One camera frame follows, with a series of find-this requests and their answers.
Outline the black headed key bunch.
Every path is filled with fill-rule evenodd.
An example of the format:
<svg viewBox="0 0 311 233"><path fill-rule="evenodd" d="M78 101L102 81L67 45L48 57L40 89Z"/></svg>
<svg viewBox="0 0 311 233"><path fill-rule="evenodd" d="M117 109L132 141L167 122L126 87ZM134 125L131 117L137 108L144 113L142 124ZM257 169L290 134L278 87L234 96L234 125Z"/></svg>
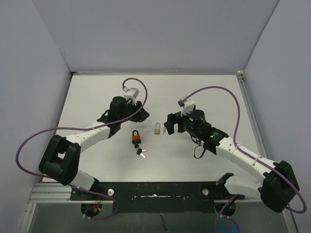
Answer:
<svg viewBox="0 0 311 233"><path fill-rule="evenodd" d="M136 149L136 154L141 156L142 158L146 158L146 156L144 155L145 152L147 152L147 150L145 149L142 149L139 147L139 144L135 144L134 145L134 148Z"/></svg>

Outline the long shackle brass padlock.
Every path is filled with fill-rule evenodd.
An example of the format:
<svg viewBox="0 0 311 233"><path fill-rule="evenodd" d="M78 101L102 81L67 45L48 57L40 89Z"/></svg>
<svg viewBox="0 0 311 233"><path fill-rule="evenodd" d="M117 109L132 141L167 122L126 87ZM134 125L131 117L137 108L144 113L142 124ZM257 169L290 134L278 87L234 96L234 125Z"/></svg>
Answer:
<svg viewBox="0 0 311 233"><path fill-rule="evenodd" d="M160 123L157 122L157 123L155 124L154 134L160 135L160 133L161 133Z"/></svg>

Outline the orange black padlock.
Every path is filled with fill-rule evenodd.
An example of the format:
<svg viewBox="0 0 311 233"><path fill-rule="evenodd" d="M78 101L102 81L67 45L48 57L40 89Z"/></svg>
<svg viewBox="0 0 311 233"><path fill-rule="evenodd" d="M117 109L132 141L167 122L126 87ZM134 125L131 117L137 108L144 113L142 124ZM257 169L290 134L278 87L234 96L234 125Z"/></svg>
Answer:
<svg viewBox="0 0 311 233"><path fill-rule="evenodd" d="M132 144L137 148L138 145L141 143L141 137L138 130L132 131Z"/></svg>

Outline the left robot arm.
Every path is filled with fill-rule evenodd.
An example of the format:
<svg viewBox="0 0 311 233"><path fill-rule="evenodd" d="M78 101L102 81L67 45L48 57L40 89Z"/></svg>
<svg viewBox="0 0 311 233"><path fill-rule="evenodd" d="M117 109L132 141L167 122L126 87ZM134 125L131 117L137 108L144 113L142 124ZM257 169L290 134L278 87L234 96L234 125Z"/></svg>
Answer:
<svg viewBox="0 0 311 233"><path fill-rule="evenodd" d="M115 135L121 129L122 122L140 123L149 116L141 101L133 104L124 97L114 97L109 109L90 126L89 131L65 137L54 135L48 143L38 169L62 185L81 188L82 194L92 200L99 193L99 187L95 184L98 180L78 169L81 153Z"/></svg>

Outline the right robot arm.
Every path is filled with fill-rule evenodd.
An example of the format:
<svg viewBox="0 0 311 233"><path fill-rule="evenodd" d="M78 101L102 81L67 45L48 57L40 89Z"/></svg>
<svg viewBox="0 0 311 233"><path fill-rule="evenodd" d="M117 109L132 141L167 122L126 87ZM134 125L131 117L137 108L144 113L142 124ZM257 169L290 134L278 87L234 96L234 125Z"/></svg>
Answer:
<svg viewBox="0 0 311 233"><path fill-rule="evenodd" d="M253 183L243 184L231 175L216 186L219 197L226 199L230 195L239 194L259 198L269 209L281 213L299 191L297 179L289 163L266 159L234 143L227 133L205 120L202 110L193 110L186 115L181 112L168 114L164 126L169 135L175 132L175 125L178 126L179 133L187 132L203 151L230 160L256 179Z"/></svg>

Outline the aluminium table frame rail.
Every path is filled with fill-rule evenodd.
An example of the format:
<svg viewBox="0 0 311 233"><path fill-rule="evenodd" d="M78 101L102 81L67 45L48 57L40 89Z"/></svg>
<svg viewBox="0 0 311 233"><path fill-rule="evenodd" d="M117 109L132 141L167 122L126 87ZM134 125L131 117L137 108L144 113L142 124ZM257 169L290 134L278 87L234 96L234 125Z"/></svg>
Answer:
<svg viewBox="0 0 311 233"><path fill-rule="evenodd" d="M245 86L245 83L244 83L244 76L243 75L244 75L244 70L237 71L236 76L237 76L239 87L240 87L240 90L241 90L241 93L242 93L244 105L245 105L246 110L247 110L247 114L248 114L248 117L249 117L249 120L250 120L250 124L251 124L252 131L253 131L253 134L254 134L254 137L255 137L257 148L259 150L259 154L262 155L265 158L268 158L267 150L266 150L266 147L264 145L264 141L262 139L262 135L260 133L259 125L258 125L256 116L255 116L255 113L253 111L253 108L252 108L252 105L251 105L251 102L250 102L250 98L249 98L247 90L246 90L246 86ZM285 209L282 212L282 216L284 218L287 231L289 233L299 233L299 230L297 228L297 224L296 224L296 221L294 219L292 211Z"/></svg>

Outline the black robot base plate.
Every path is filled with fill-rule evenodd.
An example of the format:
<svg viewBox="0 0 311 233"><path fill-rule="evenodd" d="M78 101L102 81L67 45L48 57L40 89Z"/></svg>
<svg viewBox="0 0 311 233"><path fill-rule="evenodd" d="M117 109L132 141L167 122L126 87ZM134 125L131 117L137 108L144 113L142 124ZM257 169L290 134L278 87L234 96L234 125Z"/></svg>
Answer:
<svg viewBox="0 0 311 233"><path fill-rule="evenodd" d="M107 196L110 189L119 213L214 213L215 202L232 197L216 182L98 182L91 193L74 188L70 200L107 200L97 194Z"/></svg>

